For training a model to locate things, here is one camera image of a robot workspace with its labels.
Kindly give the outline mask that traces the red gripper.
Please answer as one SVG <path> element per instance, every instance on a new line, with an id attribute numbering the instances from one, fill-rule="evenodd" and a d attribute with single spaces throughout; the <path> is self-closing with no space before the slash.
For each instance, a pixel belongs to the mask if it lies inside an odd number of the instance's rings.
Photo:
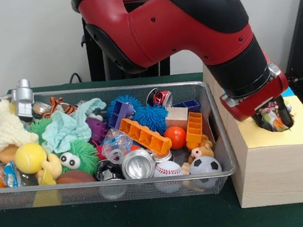
<path id="1" fill-rule="evenodd" d="M 237 121 L 244 121 L 251 116 L 257 126 L 267 129 L 267 122 L 263 120 L 263 117 L 257 110 L 269 101 L 274 100 L 278 105 L 278 113 L 283 124 L 286 127 L 291 128 L 294 125 L 293 119 L 288 112 L 282 97 L 282 93 L 285 92 L 287 88 L 287 78 L 284 73 L 280 73 L 277 77 L 269 80 L 262 88 L 253 94 L 250 94 L 248 97 L 237 99 L 223 94 L 220 97 L 220 102 Z"/>

